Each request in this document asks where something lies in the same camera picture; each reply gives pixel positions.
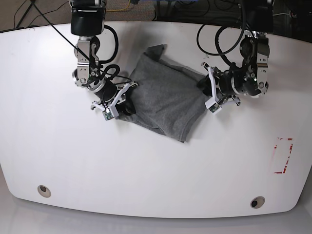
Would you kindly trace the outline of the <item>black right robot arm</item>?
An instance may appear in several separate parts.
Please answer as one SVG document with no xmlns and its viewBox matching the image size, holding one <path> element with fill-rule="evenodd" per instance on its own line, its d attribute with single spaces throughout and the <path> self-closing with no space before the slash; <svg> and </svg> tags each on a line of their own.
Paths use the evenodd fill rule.
<svg viewBox="0 0 312 234">
<path fill-rule="evenodd" d="M 79 37 L 75 46 L 78 67 L 73 72 L 75 85 L 85 88 L 99 98 L 94 101 L 91 109 L 98 108 L 106 120 L 111 120 L 121 114 L 135 114 L 135 107 L 130 99 L 130 91 L 137 83 L 129 78 L 125 82 L 113 83 L 118 77 L 120 67 L 111 62 L 117 56 L 119 41 L 116 31 L 106 26 L 107 2 L 105 0 L 71 0 L 71 33 Z M 100 60 L 97 52 L 100 48 L 100 35 L 104 29 L 112 32 L 115 48 L 112 57 Z"/>
</svg>

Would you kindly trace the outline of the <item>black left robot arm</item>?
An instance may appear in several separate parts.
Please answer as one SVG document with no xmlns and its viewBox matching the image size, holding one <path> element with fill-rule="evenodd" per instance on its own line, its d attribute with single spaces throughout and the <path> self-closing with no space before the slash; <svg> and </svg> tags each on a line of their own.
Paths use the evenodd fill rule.
<svg viewBox="0 0 312 234">
<path fill-rule="evenodd" d="M 273 31 L 273 4 L 272 0 L 242 0 L 239 4 L 241 33 L 235 44 L 225 52 L 220 48 L 219 37 L 226 26 L 218 29 L 214 38 L 217 50 L 214 55 L 220 56 L 229 66 L 229 69 L 224 72 L 216 67 L 212 69 L 218 94 L 249 95 L 253 98 L 266 94 L 269 87 L 268 58 L 270 55 L 269 39 L 266 34 Z M 226 57 L 236 47 L 239 47 L 243 57 L 241 67 Z"/>
</svg>

